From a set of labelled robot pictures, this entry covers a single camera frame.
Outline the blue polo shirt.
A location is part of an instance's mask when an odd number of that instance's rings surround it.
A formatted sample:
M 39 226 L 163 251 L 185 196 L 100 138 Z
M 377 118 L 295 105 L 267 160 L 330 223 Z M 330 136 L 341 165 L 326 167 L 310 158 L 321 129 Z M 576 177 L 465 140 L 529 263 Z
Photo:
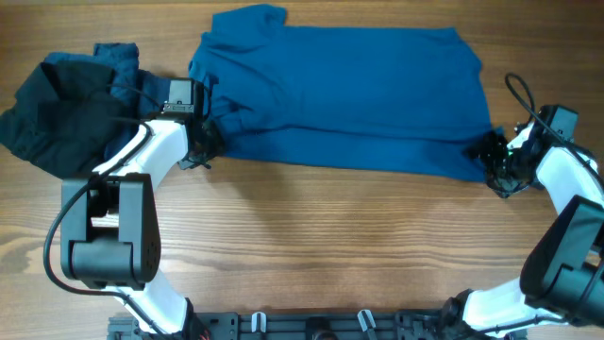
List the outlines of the blue polo shirt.
M 453 28 L 291 26 L 284 8 L 214 15 L 189 74 L 229 157 L 482 181 L 481 63 Z

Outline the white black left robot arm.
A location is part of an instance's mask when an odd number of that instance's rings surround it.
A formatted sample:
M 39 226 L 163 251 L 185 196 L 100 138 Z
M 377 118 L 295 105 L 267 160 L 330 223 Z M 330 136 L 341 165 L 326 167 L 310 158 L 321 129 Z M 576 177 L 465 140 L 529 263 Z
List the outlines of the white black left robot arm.
M 206 167 L 224 141 L 208 119 L 134 120 L 139 131 L 91 174 L 62 183 L 43 248 L 47 277 L 81 296 L 113 297 L 151 339 L 209 339 L 191 302 L 159 269 L 155 191 L 174 164 Z

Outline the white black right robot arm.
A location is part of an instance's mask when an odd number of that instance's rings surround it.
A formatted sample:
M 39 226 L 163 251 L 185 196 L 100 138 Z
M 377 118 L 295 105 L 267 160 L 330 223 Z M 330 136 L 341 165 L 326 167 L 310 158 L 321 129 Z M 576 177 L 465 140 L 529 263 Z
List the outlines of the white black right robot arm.
M 466 291 L 448 301 L 443 339 L 496 339 L 541 325 L 602 326 L 603 186 L 584 156 L 552 145 L 536 168 L 557 218 L 529 254 L 521 275 L 490 290 Z

